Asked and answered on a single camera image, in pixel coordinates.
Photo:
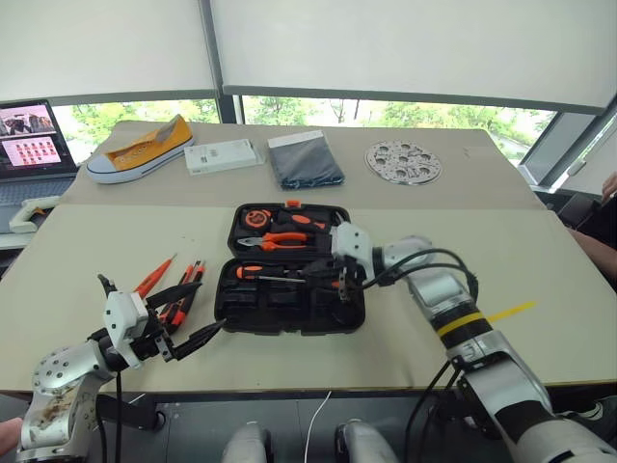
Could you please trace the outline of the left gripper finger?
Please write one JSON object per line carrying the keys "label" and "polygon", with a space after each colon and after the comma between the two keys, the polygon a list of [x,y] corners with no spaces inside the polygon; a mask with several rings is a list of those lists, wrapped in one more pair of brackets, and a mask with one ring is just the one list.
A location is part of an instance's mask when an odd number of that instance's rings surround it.
{"label": "left gripper finger", "polygon": [[171,348],[172,358],[180,361],[198,351],[210,342],[210,340],[219,333],[226,323],[227,320],[223,318],[222,320],[211,323],[199,329],[197,332],[190,335],[186,342]]}
{"label": "left gripper finger", "polygon": [[192,295],[201,286],[201,282],[189,282],[183,285],[170,286],[146,298],[147,309],[157,309],[167,304]]}

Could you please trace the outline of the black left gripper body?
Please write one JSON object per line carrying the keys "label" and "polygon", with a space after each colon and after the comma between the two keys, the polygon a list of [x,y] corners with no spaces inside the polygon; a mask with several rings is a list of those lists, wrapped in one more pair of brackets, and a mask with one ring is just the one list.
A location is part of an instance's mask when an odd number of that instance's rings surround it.
{"label": "black left gripper body", "polygon": [[125,329],[125,361],[142,363],[144,360],[161,355],[165,360],[171,358],[171,341],[163,323],[156,312],[127,311]]}

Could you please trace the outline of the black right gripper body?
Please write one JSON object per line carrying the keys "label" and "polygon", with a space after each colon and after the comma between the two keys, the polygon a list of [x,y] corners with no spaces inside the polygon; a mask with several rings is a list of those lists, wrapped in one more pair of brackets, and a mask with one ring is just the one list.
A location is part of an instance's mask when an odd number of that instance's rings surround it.
{"label": "black right gripper body", "polygon": [[333,288],[342,303],[351,303],[363,294],[366,277],[364,268],[350,257],[335,258],[333,264]]}

